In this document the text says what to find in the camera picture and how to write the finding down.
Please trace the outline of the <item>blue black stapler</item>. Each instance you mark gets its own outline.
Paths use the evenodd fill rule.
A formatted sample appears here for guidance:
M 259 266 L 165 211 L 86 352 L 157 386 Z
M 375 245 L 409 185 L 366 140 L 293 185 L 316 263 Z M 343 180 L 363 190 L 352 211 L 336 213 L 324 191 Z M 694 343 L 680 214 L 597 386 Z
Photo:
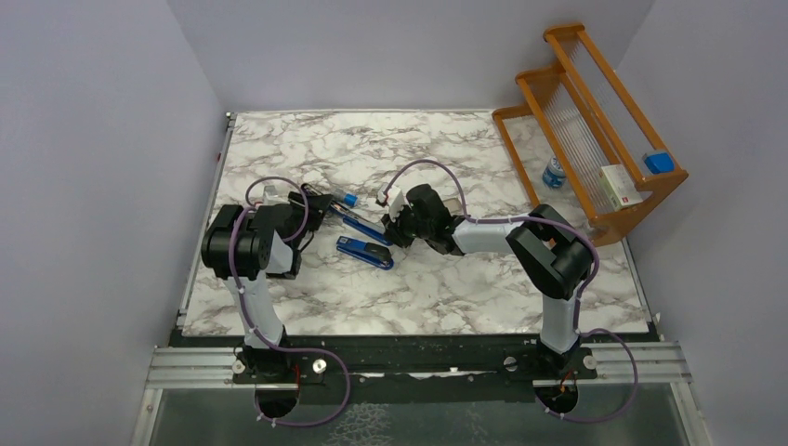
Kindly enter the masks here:
M 379 244 L 383 244 L 384 246 L 393 245 L 385 236 L 385 229 L 381 225 L 364 218 L 344 204 L 335 200 L 332 200 L 330 207 L 335 214 L 340 216 L 344 224 L 375 240 Z

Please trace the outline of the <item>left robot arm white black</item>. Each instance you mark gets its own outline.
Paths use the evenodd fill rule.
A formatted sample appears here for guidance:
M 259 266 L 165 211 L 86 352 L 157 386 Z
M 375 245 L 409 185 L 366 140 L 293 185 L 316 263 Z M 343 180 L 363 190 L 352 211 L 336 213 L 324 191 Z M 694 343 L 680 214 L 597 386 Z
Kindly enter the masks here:
M 331 201 L 328 194 L 291 192 L 287 203 L 248 212 L 239 204 L 223 204 L 209 224 L 201 260 L 224 282 L 243 322 L 235 374 L 277 382 L 295 370 L 292 356 L 282 349 L 286 330 L 274 309 L 269 279 L 297 276 L 302 240 L 320 228 Z

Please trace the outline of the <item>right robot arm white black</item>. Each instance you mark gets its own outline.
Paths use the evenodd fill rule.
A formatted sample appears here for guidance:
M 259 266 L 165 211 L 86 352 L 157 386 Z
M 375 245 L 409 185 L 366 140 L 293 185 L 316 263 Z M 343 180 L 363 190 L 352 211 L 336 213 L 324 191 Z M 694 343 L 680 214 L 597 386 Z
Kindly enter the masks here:
M 445 256 L 514 256 L 543 296 L 537 368 L 550 378 L 570 370 L 580 346 L 579 295 L 598 264 L 598 255 L 553 207 L 540 204 L 527 215 L 473 220 L 452 214 L 428 184 L 407 193 L 383 188 L 376 201 L 387 209 L 381 219 L 384 234 L 399 247 L 421 240 Z

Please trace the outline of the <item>staple box tray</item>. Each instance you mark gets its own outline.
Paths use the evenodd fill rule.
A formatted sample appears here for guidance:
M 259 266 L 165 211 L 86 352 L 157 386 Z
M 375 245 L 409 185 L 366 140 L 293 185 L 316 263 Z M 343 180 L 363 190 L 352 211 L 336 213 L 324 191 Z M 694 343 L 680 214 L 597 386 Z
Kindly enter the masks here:
M 456 197 L 443 200 L 442 203 L 446 207 L 450 215 L 462 215 L 463 207 L 460 200 Z

